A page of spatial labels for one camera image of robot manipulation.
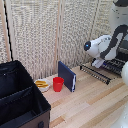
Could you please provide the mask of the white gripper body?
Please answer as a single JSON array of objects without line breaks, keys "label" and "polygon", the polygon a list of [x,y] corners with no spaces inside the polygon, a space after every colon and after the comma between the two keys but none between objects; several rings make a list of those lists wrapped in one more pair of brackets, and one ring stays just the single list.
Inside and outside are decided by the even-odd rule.
[{"label": "white gripper body", "polygon": [[104,59],[101,58],[95,58],[92,62],[92,66],[96,67],[96,68],[100,68],[102,66],[102,64],[104,63]]}]

